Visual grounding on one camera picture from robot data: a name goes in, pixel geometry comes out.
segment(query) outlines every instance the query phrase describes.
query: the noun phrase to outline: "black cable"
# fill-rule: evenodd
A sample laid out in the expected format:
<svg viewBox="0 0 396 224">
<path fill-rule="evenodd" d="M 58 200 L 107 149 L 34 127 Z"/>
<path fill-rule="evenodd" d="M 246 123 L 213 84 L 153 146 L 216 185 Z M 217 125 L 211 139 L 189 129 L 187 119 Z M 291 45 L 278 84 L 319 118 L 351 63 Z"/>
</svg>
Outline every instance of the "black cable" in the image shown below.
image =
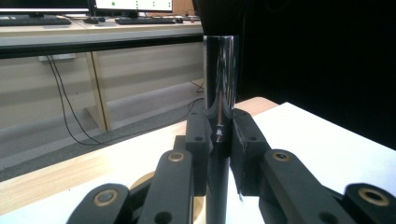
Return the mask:
<svg viewBox="0 0 396 224">
<path fill-rule="evenodd" d="M 81 123 L 79 122 L 79 120 L 78 120 L 78 118 L 77 118 L 77 116 L 76 116 L 76 113 L 74 112 L 73 106 L 71 105 L 70 100 L 69 100 L 68 97 L 67 97 L 66 91 L 65 91 L 65 89 L 64 89 L 64 83 L 63 83 L 63 81 L 62 81 L 62 78 L 61 78 L 61 76 L 60 76 L 60 73 L 59 73 L 58 67 L 56 66 L 55 61 L 53 60 L 53 58 L 52 58 L 51 55 L 50 55 L 50 56 L 47 56 L 47 59 L 48 59 L 48 61 L 49 61 L 49 65 L 50 65 L 50 68 L 51 68 L 51 70 L 52 70 L 52 74 L 53 74 L 54 77 L 55 77 L 56 84 L 57 84 L 57 87 L 58 87 L 58 92 L 59 92 L 59 95 L 60 95 L 60 97 L 61 97 L 62 110 L 63 110 L 63 112 L 64 112 L 64 124 L 65 124 L 65 126 L 66 126 L 66 129 L 67 129 L 67 131 L 69 132 L 70 136 L 71 136 L 76 142 L 78 142 L 78 143 L 80 143 L 80 144 L 82 144 L 82 145 L 84 145 L 84 146 L 107 145 L 107 143 L 113 142 L 113 141 L 118 140 L 118 139 L 122 139 L 122 138 L 129 137 L 129 136 L 136 135 L 136 134 L 152 132 L 152 131 L 155 131 L 155 130 L 164 128 L 164 127 L 166 127 L 166 126 L 169 126 L 169 125 L 172 125 L 172 124 L 181 122 L 183 119 L 185 119 L 185 118 L 190 114 L 190 112 L 191 112 L 192 108 L 194 107 L 195 103 L 196 103 L 197 101 L 199 101 L 199 100 L 203 100 L 203 99 L 204 99 L 204 98 L 198 98 L 198 99 L 195 99 L 195 100 L 191 101 L 190 103 L 188 103 L 188 104 L 187 104 L 187 108 L 189 109 L 189 112 L 188 112 L 187 114 L 185 114 L 183 117 L 181 117 L 181 118 L 179 118 L 179 119 L 177 119 L 177 120 L 175 120 L 175 121 L 173 121 L 173 122 L 170 122 L 170 123 L 167 123 L 167 124 L 164 124 L 164 125 L 161 125 L 161 126 L 157 126 L 157 127 L 155 127 L 155 128 L 147 129 L 147 130 L 144 130 L 144 131 L 141 131 L 141 132 L 130 133 L 130 134 L 126 134 L 126 135 L 123 135 L 123 136 L 119 136 L 119 137 L 113 138 L 113 139 L 108 140 L 108 141 L 105 141 L 105 142 L 99 142 L 99 141 L 97 141 L 96 139 L 90 137 L 90 136 L 85 132 L 85 130 L 83 129 Z M 197 84 L 195 84 L 195 83 L 193 83 L 193 82 L 192 82 L 192 84 L 198 86 L 199 89 L 201 89 L 201 88 L 203 87 L 203 85 L 204 85 L 204 83 L 203 83 L 201 86 L 199 86 L 199 85 L 197 85 Z M 87 135 L 92 141 L 96 142 L 95 144 L 87 144 L 87 143 L 83 143 L 83 142 L 81 142 L 81 141 L 78 141 L 77 138 L 71 133 L 70 128 L 69 128 L 68 123 L 67 123 L 67 119 L 66 119 L 66 114 L 65 114 L 65 109 L 64 109 L 64 98 L 63 98 L 63 96 L 62 96 L 61 87 L 62 87 L 62 91 L 63 91 L 63 93 L 64 93 L 64 98 L 66 98 L 66 101 L 67 101 L 67 103 L 68 103 L 69 106 L 70 106 L 70 110 L 72 111 L 72 114 L 73 114 L 73 116 L 74 116 L 76 122 L 78 123 L 79 128 L 80 128 L 80 129 L 85 133 L 85 135 Z"/>
<path fill-rule="evenodd" d="M 197 92 L 197 93 L 204 92 L 204 88 L 203 88 L 204 82 L 201 85 L 198 85 L 192 81 L 191 81 L 191 83 L 198 87 L 198 89 L 195 92 Z"/>
<path fill-rule="evenodd" d="M 55 67 L 56 74 L 58 75 L 58 78 L 59 78 L 59 80 L 61 81 L 62 90 L 64 91 L 64 98 L 66 98 L 67 103 L 68 103 L 69 106 L 70 106 L 70 110 L 72 111 L 72 114 L 73 114 L 73 116 L 74 116 L 76 122 L 78 123 L 79 128 L 80 128 L 80 129 L 84 132 L 84 134 L 87 135 L 87 137 L 89 137 L 92 141 L 96 142 L 97 144 L 102 144 L 101 142 L 99 142 L 99 141 L 97 141 L 96 139 L 92 138 L 92 137 L 91 137 L 89 134 L 87 134 L 87 133 L 85 132 L 85 130 L 82 128 L 82 125 L 81 125 L 81 123 L 79 122 L 79 120 L 78 120 L 78 118 L 77 118 L 77 116 L 76 116 L 76 113 L 75 113 L 75 111 L 74 111 L 74 109 L 73 109 L 73 106 L 72 106 L 72 104 L 70 103 L 69 97 L 67 97 L 66 90 L 64 89 L 64 82 L 62 81 L 61 74 L 59 73 L 58 67 L 56 66 L 56 63 L 55 63 L 55 61 L 53 60 L 52 56 L 50 56 L 50 57 L 51 57 L 51 59 L 52 59 L 53 66 Z"/>
<path fill-rule="evenodd" d="M 52 56 L 48 56 L 48 55 L 47 55 L 47 60 L 49 61 L 49 66 L 50 66 L 50 69 L 52 70 L 52 74 L 53 74 L 54 77 L 55 77 L 56 85 L 57 85 L 57 87 L 58 87 L 58 93 L 59 93 L 59 96 L 61 97 L 62 111 L 64 112 L 64 124 L 66 125 L 66 129 L 67 129 L 67 131 L 69 132 L 70 136 L 71 136 L 76 142 L 78 142 L 78 143 L 80 143 L 80 144 L 82 144 L 82 145 L 84 145 L 84 146 L 97 146 L 97 145 L 99 145 L 99 144 L 86 144 L 86 143 L 80 142 L 80 141 L 78 141 L 77 138 L 71 133 L 70 128 L 69 128 L 69 125 L 67 124 L 66 113 L 65 113 L 65 110 L 64 110 L 64 98 L 63 98 L 63 96 L 62 96 L 62 92 L 61 92 L 61 87 L 60 87 L 60 84 L 59 84 L 59 80 L 58 80 L 58 78 L 57 78 L 57 76 L 56 76 L 56 72 L 55 72 L 55 69 L 54 69 L 54 67 L 56 68 L 56 65 L 55 65 L 55 62 L 53 61 Z"/>
</svg>

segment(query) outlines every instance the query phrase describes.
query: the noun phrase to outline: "wooden table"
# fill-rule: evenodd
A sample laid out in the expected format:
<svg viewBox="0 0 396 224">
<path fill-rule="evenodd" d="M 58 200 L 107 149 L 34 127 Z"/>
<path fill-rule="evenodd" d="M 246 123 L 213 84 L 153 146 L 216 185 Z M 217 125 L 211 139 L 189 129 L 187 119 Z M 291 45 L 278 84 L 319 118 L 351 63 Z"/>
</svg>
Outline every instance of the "wooden table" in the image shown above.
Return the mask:
<svg viewBox="0 0 396 224">
<path fill-rule="evenodd" d="M 252 116 L 275 106 L 259 97 L 236 105 Z M 97 178 L 108 176 L 131 187 L 147 171 L 155 170 L 161 155 L 172 149 L 175 136 L 185 134 L 185 129 L 183 121 L 1 182 L 0 216 Z"/>
<path fill-rule="evenodd" d="M 202 42 L 201 23 L 118 25 L 72 20 L 61 26 L 9 26 L 0 30 L 0 59 Z"/>
</svg>

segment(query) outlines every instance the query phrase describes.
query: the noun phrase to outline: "glossy black tube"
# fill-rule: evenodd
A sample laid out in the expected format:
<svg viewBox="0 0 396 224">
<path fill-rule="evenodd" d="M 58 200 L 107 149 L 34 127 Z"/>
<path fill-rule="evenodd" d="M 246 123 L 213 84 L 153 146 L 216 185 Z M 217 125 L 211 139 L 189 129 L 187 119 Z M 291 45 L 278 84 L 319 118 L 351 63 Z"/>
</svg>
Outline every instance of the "glossy black tube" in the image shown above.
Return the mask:
<svg viewBox="0 0 396 224">
<path fill-rule="evenodd" d="M 226 218 L 237 56 L 237 36 L 204 36 L 205 115 L 212 129 L 206 193 L 207 224 L 222 224 Z"/>
</svg>

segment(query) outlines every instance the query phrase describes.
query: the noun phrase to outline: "monitor screen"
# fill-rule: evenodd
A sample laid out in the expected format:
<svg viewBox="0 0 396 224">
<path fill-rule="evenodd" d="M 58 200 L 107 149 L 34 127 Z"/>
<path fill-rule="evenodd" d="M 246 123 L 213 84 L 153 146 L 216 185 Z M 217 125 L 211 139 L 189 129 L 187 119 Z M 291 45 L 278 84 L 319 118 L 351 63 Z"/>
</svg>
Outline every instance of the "monitor screen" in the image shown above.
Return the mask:
<svg viewBox="0 0 396 224">
<path fill-rule="evenodd" d="M 172 0 L 93 0 L 93 10 L 172 12 Z"/>
<path fill-rule="evenodd" d="M 0 0 L 1 14 L 67 14 L 89 12 L 87 0 Z"/>
</svg>

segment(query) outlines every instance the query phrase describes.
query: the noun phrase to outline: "black backdrop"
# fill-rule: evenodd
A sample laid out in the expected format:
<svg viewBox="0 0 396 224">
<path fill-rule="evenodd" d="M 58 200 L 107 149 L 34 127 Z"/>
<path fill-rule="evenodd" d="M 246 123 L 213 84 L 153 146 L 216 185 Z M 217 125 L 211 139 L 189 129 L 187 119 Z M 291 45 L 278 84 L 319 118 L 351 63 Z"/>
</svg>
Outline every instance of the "black backdrop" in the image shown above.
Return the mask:
<svg viewBox="0 0 396 224">
<path fill-rule="evenodd" d="M 396 149 L 390 2 L 291 0 L 277 10 L 268 6 L 280 1 L 254 0 L 243 34 L 240 99 L 290 102 Z"/>
</svg>

